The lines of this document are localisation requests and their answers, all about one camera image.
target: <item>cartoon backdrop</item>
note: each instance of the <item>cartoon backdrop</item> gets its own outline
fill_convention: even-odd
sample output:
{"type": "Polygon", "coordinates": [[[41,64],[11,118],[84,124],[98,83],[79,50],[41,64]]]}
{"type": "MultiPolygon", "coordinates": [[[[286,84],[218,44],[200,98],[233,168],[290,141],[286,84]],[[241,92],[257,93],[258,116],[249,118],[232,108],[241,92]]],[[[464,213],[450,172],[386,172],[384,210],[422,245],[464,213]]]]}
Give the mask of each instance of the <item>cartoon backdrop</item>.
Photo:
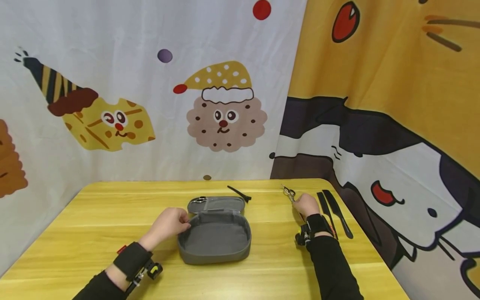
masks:
{"type": "Polygon", "coordinates": [[[479,51],[476,0],[307,4],[271,178],[330,180],[414,300],[480,297],[479,51]]]}
{"type": "Polygon", "coordinates": [[[0,274],[98,180],[270,176],[306,1],[0,1],[0,274]]]}

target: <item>pouch lid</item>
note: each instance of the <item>pouch lid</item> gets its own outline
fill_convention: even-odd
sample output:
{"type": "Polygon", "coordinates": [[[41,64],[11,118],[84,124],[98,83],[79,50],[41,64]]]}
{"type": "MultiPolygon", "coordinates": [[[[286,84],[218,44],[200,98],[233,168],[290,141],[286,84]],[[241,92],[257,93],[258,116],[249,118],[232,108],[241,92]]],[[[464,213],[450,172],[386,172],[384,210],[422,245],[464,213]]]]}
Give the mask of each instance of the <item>pouch lid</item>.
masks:
{"type": "Polygon", "coordinates": [[[245,201],[243,198],[233,196],[201,196],[190,200],[187,205],[188,212],[192,214],[213,210],[235,210],[241,212],[244,208],[245,201]]]}

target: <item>open pouch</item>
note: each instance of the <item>open pouch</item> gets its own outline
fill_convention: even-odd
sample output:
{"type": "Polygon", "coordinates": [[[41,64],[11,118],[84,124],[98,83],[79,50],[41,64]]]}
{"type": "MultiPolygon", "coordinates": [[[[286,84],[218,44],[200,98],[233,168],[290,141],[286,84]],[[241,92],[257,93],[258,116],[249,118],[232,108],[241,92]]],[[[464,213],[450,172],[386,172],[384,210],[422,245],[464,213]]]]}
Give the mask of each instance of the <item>open pouch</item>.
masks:
{"type": "Polygon", "coordinates": [[[179,234],[180,256],[186,264],[213,264],[245,259],[250,253],[252,232],[241,214],[240,197],[199,197],[187,206],[192,225],[179,234]]]}

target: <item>brown dot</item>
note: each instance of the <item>brown dot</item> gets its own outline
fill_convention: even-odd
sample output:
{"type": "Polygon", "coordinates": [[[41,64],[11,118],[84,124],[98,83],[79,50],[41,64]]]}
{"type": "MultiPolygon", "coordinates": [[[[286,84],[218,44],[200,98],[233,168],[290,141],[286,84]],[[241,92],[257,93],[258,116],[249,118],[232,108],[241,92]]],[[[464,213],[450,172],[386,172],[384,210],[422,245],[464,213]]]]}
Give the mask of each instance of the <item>brown dot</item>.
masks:
{"type": "Polygon", "coordinates": [[[135,125],[135,128],[141,128],[144,125],[144,123],[142,122],[142,120],[137,120],[135,121],[134,125],[135,125]]]}

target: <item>yellow curtain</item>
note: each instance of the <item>yellow curtain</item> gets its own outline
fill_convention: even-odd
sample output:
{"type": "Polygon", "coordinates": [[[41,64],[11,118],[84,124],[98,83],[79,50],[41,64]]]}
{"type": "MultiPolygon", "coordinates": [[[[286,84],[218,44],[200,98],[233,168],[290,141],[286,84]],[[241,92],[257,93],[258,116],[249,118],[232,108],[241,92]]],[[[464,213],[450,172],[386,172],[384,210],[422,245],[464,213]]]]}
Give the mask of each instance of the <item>yellow curtain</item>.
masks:
{"type": "Polygon", "coordinates": [[[480,2],[309,0],[271,178],[329,179],[412,299],[480,298],[480,2]]]}

